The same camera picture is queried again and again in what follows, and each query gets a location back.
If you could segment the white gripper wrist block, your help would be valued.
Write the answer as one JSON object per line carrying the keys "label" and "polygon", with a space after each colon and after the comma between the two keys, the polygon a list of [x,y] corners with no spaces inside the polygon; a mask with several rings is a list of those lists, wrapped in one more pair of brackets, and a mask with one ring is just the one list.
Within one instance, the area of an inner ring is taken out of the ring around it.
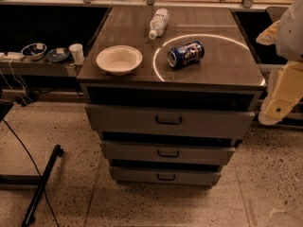
{"label": "white gripper wrist block", "polygon": [[[280,21],[277,20],[256,38],[258,44],[276,43]],[[258,121],[262,125],[275,125],[287,116],[303,98],[303,62],[288,61],[279,70],[273,69],[268,78],[267,97],[263,100]]]}

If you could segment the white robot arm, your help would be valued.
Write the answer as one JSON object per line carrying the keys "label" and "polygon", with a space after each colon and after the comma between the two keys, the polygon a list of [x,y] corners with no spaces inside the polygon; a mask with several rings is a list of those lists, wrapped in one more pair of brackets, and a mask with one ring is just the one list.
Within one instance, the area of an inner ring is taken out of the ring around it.
{"label": "white robot arm", "polygon": [[256,42],[274,44],[276,53],[287,60],[270,73],[267,97],[258,115],[261,124],[274,125],[303,98],[303,0],[294,0],[278,21],[257,36]]}

